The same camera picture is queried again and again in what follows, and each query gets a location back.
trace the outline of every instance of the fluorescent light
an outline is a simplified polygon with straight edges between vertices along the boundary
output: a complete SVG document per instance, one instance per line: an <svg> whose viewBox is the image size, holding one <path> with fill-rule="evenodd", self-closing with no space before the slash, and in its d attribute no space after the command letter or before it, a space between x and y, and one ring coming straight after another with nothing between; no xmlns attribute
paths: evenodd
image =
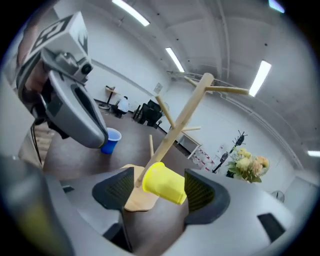
<svg viewBox="0 0 320 256"><path fill-rule="evenodd" d="M269 6L282 14L285 13L285 9L275 0L269 0Z"/></svg>
<svg viewBox="0 0 320 256"><path fill-rule="evenodd" d="M253 84L251 85L251 88L249 90L249 94L251 96L253 96L253 97L256 96L260 87L264 83L264 81L269 73L270 68L271 68L271 64L269 64L268 62L266 62L264 60L261 61L258 73L256 73Z"/></svg>
<svg viewBox="0 0 320 256"><path fill-rule="evenodd" d="M145 19L139 12L133 9L129 4L122 0L112 0L114 4L119 6L120 8L124 9L127 13L135 17L142 25L148 26L150 24L149 21Z"/></svg>
<svg viewBox="0 0 320 256"><path fill-rule="evenodd" d="M320 151L312 151L312 150L309 150L309 151L308 151L308 155L309 155L310 157L320 158Z"/></svg>
<svg viewBox="0 0 320 256"><path fill-rule="evenodd" d="M181 63L179 62L177 56L175 55L175 53L172 51L172 49L169 48L165 48L166 51L168 52L168 54L170 55L171 59L173 60L174 64L176 65L176 67L178 68L178 70L180 72L185 72L184 68L181 66Z"/></svg>

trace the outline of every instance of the wooden mug tree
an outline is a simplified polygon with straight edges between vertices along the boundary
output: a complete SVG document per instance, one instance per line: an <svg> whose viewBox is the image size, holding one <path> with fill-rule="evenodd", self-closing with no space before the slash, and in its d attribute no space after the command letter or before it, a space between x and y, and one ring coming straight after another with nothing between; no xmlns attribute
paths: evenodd
<svg viewBox="0 0 320 256"><path fill-rule="evenodd" d="M188 77L184 77L189 83L195 86L195 90L192 93L191 98L188 100L186 105L184 106L183 110L179 114L178 118L174 122L170 113L165 106L164 102L162 101L160 96L156 96L156 100L158 101L162 111L164 112L168 122L171 125L171 129L167 133L167 135L162 140L159 147L154 152L153 150L153 141L152 136L149 136L150 142L150 156L151 159L147 163L147 165L143 168L140 166L134 166L134 189L131 192L131 195L126 202L124 208L130 212L137 212L137 211L148 211L152 209L158 200L158 196L152 193L144 192L142 188L142 181L143 178L149 169L156 162L161 162L165 154L168 152L172 144L177 139L178 135L182 131L193 131L199 130L200 127L185 127L188 123L188 120L194 113L195 109L197 108L198 104L200 103L203 96L206 94L207 91L215 91L215 92L227 92L227 93L236 93L236 94L243 94L248 95L249 91L247 89L242 88L234 88L234 87L223 87L223 86L211 86L214 81L214 76L210 73L205 73L199 83L191 80Z"/></svg>

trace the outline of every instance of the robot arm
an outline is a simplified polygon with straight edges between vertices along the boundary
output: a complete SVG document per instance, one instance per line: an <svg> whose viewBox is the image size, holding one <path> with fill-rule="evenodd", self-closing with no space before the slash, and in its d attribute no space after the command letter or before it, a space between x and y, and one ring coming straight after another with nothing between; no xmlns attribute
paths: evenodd
<svg viewBox="0 0 320 256"><path fill-rule="evenodd" d="M42 62L48 79L37 100L28 102L26 82ZM88 56L88 35L80 12L44 29L36 39L17 79L18 96L36 118L44 121L63 139L72 137L89 148L100 148L108 141L103 117L85 88L93 69Z"/></svg>

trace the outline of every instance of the blue cup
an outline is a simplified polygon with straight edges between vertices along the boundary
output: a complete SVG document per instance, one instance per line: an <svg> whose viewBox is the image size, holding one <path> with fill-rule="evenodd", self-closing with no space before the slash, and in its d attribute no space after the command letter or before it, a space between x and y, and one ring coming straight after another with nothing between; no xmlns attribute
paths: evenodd
<svg viewBox="0 0 320 256"><path fill-rule="evenodd" d="M115 149L115 146L118 141L121 140L121 133L113 128L107 127L106 130L108 131L108 142L101 148L101 152L104 154L112 154Z"/></svg>

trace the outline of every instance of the table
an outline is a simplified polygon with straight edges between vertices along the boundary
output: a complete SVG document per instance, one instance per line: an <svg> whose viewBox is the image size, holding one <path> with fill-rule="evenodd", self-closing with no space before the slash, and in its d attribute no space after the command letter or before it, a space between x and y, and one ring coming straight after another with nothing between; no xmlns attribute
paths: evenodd
<svg viewBox="0 0 320 256"><path fill-rule="evenodd" d="M197 149L202 146L202 143L198 142L195 138L193 138L191 135L187 134L185 131L182 131L183 135L181 136L180 139L177 140L178 144L181 144L181 141L183 139L183 137L187 137L190 141L192 141L193 143L196 144L196 147L194 148L194 150L190 153L190 155L187 157L187 159L189 159L196 151Z"/></svg>
<svg viewBox="0 0 320 256"><path fill-rule="evenodd" d="M109 89L108 87L106 87L105 90L108 91L108 92L110 92L110 96L109 96L109 98L108 98L108 101L106 102L107 104L109 104L112 94L114 94L114 93L115 93L115 94L120 94L120 93L116 92L115 90Z"/></svg>
<svg viewBox="0 0 320 256"><path fill-rule="evenodd" d="M153 137L154 150L165 136L160 130L138 124L131 118L118 119L112 115L104 115L103 118L107 127L115 128L122 134L112 155L102 154L99 149L86 148L72 138L62 140L56 133L48 149L43 171L59 180L67 180L111 172L126 164L145 166L150 159L149 134ZM197 168L174 146L162 161L180 175L184 175L185 168ZM176 205L162 198L150 211L124 211L124 224L134 254L161 255L183 232L187 214L187 200L183 205Z"/></svg>

